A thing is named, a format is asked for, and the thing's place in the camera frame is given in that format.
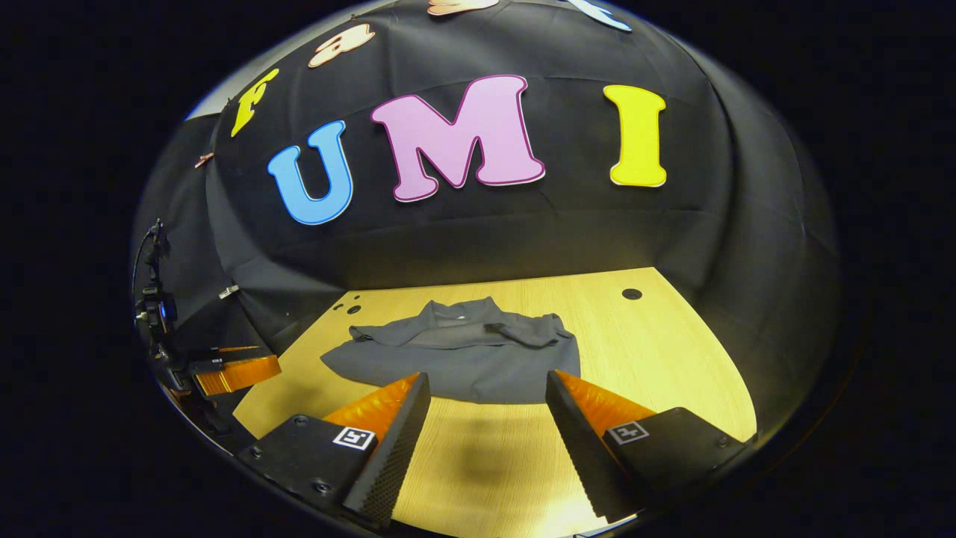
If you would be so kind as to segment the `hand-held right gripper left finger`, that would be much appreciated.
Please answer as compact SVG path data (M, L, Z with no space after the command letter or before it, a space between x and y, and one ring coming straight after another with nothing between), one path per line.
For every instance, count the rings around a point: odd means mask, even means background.
M431 402L415 372L324 418L297 413L239 460L278 490L330 517L390 525Z

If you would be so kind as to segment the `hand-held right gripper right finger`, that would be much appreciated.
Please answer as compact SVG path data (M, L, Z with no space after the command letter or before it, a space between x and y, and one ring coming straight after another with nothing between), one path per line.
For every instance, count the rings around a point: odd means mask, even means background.
M560 370L545 401L597 516L615 523L700 493L748 450L683 406L656 412Z

